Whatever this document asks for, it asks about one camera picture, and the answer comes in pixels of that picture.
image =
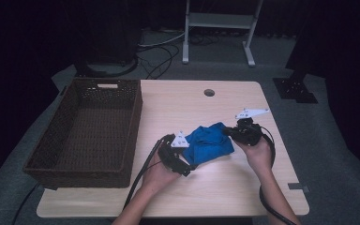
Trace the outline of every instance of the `metal stand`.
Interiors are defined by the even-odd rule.
[[[190,13],[189,1],[187,0],[186,7],[186,25],[183,42],[183,64],[188,64],[188,30],[190,26],[200,27],[222,27],[222,28],[239,28],[248,29],[249,34],[247,41],[243,41],[243,47],[247,56],[247,64],[250,67],[255,67],[256,64],[250,50],[250,42],[252,41],[254,30],[259,19],[260,10],[263,5],[263,0],[259,0],[254,15],[228,15],[228,14],[211,14],[211,13]]]
[[[305,77],[305,72],[295,71],[289,79],[273,78],[273,81],[282,99],[295,99],[297,103],[318,103],[303,84]]]

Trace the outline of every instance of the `hand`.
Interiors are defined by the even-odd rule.
[[[181,176],[181,174],[177,172],[168,170],[163,163],[160,162],[158,151],[156,151],[151,158],[148,167],[149,169],[145,171],[142,177],[141,188],[149,191],[153,195],[157,194]]]
[[[244,150],[247,155],[247,162],[258,176],[271,171],[271,149],[263,137],[254,146],[245,145],[237,141],[234,142]]]

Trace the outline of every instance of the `left hand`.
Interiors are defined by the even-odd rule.
[[[142,176],[141,188],[153,195],[160,192],[162,189],[181,176],[181,174],[177,172],[168,170],[163,165],[163,163],[160,162],[158,151],[156,151],[156,153],[151,158],[148,167],[150,168],[145,171],[144,175]]]

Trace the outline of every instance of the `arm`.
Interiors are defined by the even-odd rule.
[[[142,186],[136,191],[130,203],[112,225],[139,224],[145,208],[154,196],[181,176],[177,172],[169,171],[160,163],[158,151],[156,151],[148,166],[150,169],[148,169],[142,177]]]
[[[262,184],[262,193],[267,203],[282,216],[293,223],[301,224],[288,201],[279,188],[278,182],[271,170],[271,150],[268,142],[261,138],[255,146],[247,146],[234,141],[247,155],[247,162],[256,173]],[[270,224],[283,224],[278,218],[268,213]]]

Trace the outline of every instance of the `dark background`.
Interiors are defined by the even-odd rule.
[[[244,14],[256,4],[203,2],[191,10]],[[0,0],[0,166],[57,96],[53,74],[72,64],[128,63],[141,28],[183,28],[185,3]],[[265,0],[255,35],[297,38],[286,67],[326,78],[331,110],[360,158],[360,2]]]

